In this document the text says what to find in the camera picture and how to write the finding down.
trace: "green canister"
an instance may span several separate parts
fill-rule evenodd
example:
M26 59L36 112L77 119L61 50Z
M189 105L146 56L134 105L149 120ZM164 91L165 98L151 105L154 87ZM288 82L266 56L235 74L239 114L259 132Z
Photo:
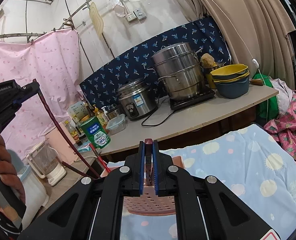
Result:
M92 117L81 124L81 129L96 148L102 149L111 141L97 117Z

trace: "wall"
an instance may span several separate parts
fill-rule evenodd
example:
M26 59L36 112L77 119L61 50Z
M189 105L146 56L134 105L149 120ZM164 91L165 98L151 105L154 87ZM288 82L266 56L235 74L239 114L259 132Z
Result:
M184 15L174 0L141 0L129 2L124 0L129 11L141 8L147 15L142 21L129 23L119 18L112 10L109 0L92 0L104 21L103 33L114 56L118 56L129 48L173 27L187 23ZM5 0L0 14L0 34L25 33L26 0ZM73 13L85 0L67 0L70 13ZM59 28L64 18L69 17L65 0L53 0L51 4L45 0L28 0L27 26L28 33L49 32ZM103 37L98 37L89 17L89 10L79 11L73 17L80 40L94 71L113 59ZM6 38L5 42L26 43L26 37ZM85 54L81 51L79 81L83 81L93 73Z
M141 0L133 3L128 0L124 1L130 11L141 8L146 13L147 18L129 23L125 18L116 16L109 0L92 0L103 18L103 34L115 57L159 33L187 23L174 0ZM84 2L85 0L67 0L70 13L73 13ZM53 21L58 28L61 26L63 18L69 16L65 1L54 0L51 4L51 10ZM98 37L95 32L87 8L79 11L73 17L73 22L77 27L80 40L94 71L113 59L103 37ZM93 71L82 50L81 55L80 77L84 80Z
M3 4L4 6L0 11L0 34L25 33L26 0L4 0ZM50 3L46 3L45 0L28 0L27 27L28 33L49 32L55 27ZM1 40L12 43L27 42L26 37Z

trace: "sponge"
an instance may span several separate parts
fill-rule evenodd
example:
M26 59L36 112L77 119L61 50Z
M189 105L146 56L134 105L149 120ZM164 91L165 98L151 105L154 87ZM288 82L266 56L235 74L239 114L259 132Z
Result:
M208 53L201 56L200 62L203 68L212 68L213 66L215 66L214 58Z

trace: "palm tree print fabric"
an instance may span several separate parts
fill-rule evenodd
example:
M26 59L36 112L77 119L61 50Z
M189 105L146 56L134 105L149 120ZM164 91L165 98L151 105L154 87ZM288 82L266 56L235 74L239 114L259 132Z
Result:
M270 120L264 129L296 160L296 92L287 112Z
M157 51L179 42L189 42L198 57L211 54L216 62L231 63L224 37L211 16L170 29L134 46L114 58L81 84L81 89L92 104L103 107L117 103L117 91L122 85L137 78L145 78L155 97L165 96L166 90L152 69L150 57Z

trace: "electrical outlet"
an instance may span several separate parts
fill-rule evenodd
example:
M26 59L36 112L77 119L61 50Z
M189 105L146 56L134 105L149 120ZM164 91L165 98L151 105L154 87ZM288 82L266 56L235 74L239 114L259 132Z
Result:
M131 13L127 14L127 15L126 15L126 18L127 18L128 22L131 22L131 21L137 19L137 17L136 17L136 15L134 14L134 12L131 12Z
M144 14L141 8L137 8L136 10L134 10L134 13L137 16L138 20L143 20L147 18L147 16Z

